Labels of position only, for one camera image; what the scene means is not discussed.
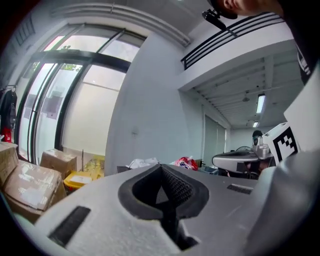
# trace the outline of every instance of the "cardboard box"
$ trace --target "cardboard box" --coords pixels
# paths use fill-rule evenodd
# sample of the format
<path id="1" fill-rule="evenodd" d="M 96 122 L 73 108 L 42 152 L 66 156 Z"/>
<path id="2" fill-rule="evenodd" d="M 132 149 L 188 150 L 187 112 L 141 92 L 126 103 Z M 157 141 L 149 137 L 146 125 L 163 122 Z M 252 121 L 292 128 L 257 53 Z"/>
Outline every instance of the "cardboard box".
<path id="1" fill-rule="evenodd" d="M 32 223 L 67 196 L 58 171 L 21 160 L 3 191 L 11 210 Z"/>
<path id="2" fill-rule="evenodd" d="M 17 145 L 0 143 L 0 186 L 2 187 L 10 173 L 18 165 Z"/>
<path id="3" fill-rule="evenodd" d="M 51 149 L 42 153 L 40 166 L 60 172 L 64 180 L 71 171 L 77 170 L 77 157 L 57 149 Z"/>

